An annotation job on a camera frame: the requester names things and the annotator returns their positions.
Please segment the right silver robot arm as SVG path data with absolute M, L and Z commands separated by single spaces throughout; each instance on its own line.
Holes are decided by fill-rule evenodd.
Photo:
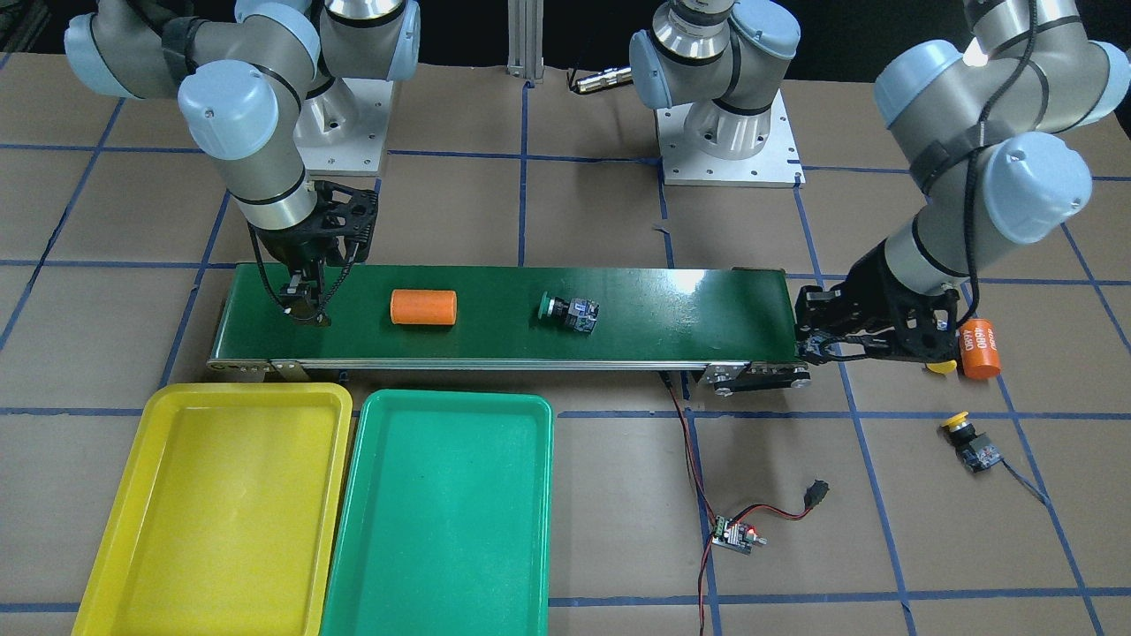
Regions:
M 286 266 L 271 302 L 326 327 L 370 253 L 378 194 L 312 177 L 303 114 L 343 140 L 360 128 L 349 78 L 402 81 L 418 61 L 416 1 L 239 1 L 234 20 L 190 1 L 101 1 L 64 29 L 74 75 L 102 95 L 173 98 L 247 218 L 254 257 Z

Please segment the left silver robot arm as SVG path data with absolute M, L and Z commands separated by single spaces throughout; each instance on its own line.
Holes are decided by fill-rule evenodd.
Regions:
M 1128 55 L 1093 41 L 1072 1 L 967 1 L 987 52 L 966 65 L 935 40 L 906 49 L 877 77 L 884 128 L 926 198 L 830 290 L 804 287 L 797 352 L 823 366 L 953 356 L 979 302 L 983 270 L 1036 243 L 1088 204 L 1093 177 L 1061 134 L 1114 112 Z M 746 158 L 797 52 L 800 25 L 771 1 L 668 1 L 634 33 L 634 91 L 653 110 L 691 104 L 703 152 Z

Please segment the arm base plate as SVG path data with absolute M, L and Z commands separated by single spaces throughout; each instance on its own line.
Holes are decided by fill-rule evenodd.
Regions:
M 396 83 L 337 78 L 308 98 L 294 132 L 311 177 L 379 177 Z
M 739 117 L 713 101 L 655 114 L 666 184 L 792 188 L 808 182 L 780 92 L 756 117 Z

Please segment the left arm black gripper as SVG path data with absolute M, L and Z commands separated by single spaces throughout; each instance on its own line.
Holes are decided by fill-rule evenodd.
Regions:
M 958 300 L 956 290 L 924 295 L 906 287 L 879 244 L 840 284 L 828 291 L 800 289 L 797 353 L 813 366 L 865 359 L 944 362 L 957 353 Z

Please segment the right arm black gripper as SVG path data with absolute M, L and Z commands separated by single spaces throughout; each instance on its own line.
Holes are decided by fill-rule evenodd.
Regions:
M 292 319 L 307 318 L 307 301 L 314 313 L 310 321 L 329 327 L 327 306 L 348 277 L 352 266 L 366 261 L 378 217 L 378 194 L 326 180 L 314 182 L 314 210 L 291 229 L 270 231 L 247 225 L 260 280 L 271 300 L 279 301 Z M 287 283 L 278 291 L 267 278 L 260 246 L 288 269 Z

